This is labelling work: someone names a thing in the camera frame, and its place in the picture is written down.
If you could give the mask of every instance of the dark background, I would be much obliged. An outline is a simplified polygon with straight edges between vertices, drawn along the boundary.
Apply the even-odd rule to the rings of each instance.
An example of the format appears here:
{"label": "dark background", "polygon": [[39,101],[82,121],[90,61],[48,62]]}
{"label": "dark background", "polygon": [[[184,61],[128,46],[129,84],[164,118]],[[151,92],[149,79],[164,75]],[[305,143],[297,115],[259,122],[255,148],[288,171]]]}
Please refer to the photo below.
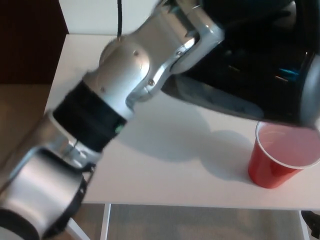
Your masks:
{"label": "dark background", "polygon": [[58,0],[0,0],[0,84],[52,83],[67,33]]}

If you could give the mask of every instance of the floor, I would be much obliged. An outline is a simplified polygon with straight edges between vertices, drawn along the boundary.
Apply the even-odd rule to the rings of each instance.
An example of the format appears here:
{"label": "floor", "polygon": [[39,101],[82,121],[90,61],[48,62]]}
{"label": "floor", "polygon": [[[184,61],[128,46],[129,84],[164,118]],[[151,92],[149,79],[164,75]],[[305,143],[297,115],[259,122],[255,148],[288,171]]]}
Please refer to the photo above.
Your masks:
{"label": "floor", "polygon": [[[0,159],[43,115],[49,85],[0,85]],[[104,206],[84,204],[75,221],[100,240]],[[108,240],[301,240],[298,212],[112,205]],[[54,240],[72,240],[63,233]]]}

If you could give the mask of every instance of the white wall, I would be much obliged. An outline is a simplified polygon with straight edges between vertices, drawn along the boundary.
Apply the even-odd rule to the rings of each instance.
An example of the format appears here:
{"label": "white wall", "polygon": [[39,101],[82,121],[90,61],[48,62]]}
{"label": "white wall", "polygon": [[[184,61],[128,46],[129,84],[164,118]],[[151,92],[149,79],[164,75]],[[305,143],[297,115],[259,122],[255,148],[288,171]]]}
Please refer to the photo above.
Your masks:
{"label": "white wall", "polygon": [[[71,34],[115,35],[117,0],[59,0]],[[138,28],[158,0],[122,0],[123,33]]]}

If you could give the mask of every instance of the red cup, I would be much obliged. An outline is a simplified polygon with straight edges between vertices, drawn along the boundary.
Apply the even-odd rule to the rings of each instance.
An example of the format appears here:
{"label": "red cup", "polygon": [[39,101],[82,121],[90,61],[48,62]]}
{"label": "red cup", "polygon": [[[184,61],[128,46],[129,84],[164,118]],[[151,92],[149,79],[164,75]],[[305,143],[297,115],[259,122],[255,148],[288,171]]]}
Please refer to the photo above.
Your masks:
{"label": "red cup", "polygon": [[249,162],[251,180],[273,189],[303,169],[320,162],[320,137],[316,130],[259,122]]}

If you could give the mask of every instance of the cup rim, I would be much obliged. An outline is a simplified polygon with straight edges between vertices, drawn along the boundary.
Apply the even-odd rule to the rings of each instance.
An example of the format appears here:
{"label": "cup rim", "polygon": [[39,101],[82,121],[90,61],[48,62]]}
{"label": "cup rim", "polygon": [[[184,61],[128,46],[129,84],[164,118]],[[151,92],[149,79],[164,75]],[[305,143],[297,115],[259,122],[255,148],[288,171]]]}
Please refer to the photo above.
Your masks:
{"label": "cup rim", "polygon": [[310,165],[306,165],[306,166],[292,166],[292,165],[288,165],[288,164],[285,164],[283,162],[280,162],[279,160],[275,159],[273,156],[271,156],[266,150],[265,148],[262,146],[261,142],[260,142],[260,139],[259,139],[259,130],[260,130],[260,127],[263,126],[263,125],[267,125],[267,124],[273,124],[273,123],[267,123],[267,122],[263,122],[263,121],[259,121],[255,127],[255,139],[256,139],[256,142],[258,143],[260,149],[264,152],[265,155],[267,155],[270,159],[272,159],[274,162],[276,162],[277,164],[281,165],[281,166],[284,166],[286,168],[289,168],[289,169],[307,169],[307,168],[310,168],[310,167],[313,167],[315,165],[317,165],[318,163],[320,163],[320,158],[315,161],[314,163],[310,164]]}

